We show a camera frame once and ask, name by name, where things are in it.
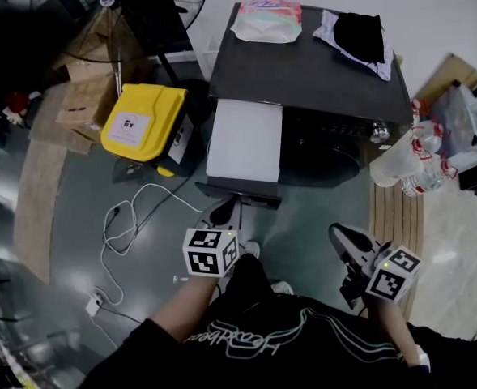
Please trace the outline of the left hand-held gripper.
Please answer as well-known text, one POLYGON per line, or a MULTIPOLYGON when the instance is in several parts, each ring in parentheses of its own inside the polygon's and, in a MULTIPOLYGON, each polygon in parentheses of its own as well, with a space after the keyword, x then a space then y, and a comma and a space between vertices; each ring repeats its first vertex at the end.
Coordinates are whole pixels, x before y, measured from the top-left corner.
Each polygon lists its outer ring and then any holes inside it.
POLYGON ((229 222, 213 226, 211 213, 224 204, 217 199, 199 215, 194 228, 186 230, 182 251, 188 273, 192 276, 225 277, 239 259, 239 231, 243 203, 236 199, 229 222))

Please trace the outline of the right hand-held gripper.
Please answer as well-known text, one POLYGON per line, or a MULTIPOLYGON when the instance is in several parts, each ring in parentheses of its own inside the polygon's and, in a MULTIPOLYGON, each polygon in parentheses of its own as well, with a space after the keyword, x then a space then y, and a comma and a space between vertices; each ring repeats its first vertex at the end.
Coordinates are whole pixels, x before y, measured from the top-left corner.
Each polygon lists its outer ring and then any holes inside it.
POLYGON ((347 267, 340 293, 353 309, 363 295, 398 302, 415 283, 420 257, 405 246, 381 246, 367 231, 334 223, 329 237, 347 267))

